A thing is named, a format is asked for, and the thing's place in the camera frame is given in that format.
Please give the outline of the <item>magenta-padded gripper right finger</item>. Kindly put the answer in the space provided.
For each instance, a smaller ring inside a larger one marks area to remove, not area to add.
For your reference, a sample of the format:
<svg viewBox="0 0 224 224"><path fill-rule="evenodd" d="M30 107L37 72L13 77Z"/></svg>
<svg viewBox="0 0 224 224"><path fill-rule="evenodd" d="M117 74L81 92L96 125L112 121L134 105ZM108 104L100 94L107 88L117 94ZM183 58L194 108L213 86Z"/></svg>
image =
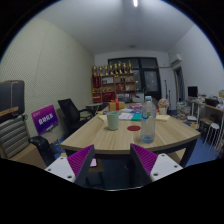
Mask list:
<svg viewBox="0 0 224 224"><path fill-rule="evenodd" d="M155 182L182 169L165 153L157 155L136 144L130 145L130 154L143 185Z"/></svg>

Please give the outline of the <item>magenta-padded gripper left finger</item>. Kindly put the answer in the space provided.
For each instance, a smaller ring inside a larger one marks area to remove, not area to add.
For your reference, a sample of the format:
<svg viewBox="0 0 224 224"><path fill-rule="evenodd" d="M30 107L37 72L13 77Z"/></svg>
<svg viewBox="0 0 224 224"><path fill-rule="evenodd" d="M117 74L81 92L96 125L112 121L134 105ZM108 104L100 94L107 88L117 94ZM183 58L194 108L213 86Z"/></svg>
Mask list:
<svg viewBox="0 0 224 224"><path fill-rule="evenodd" d="M59 157L46 168L46 171L82 186L94 156L94 146L90 145L69 157Z"/></svg>

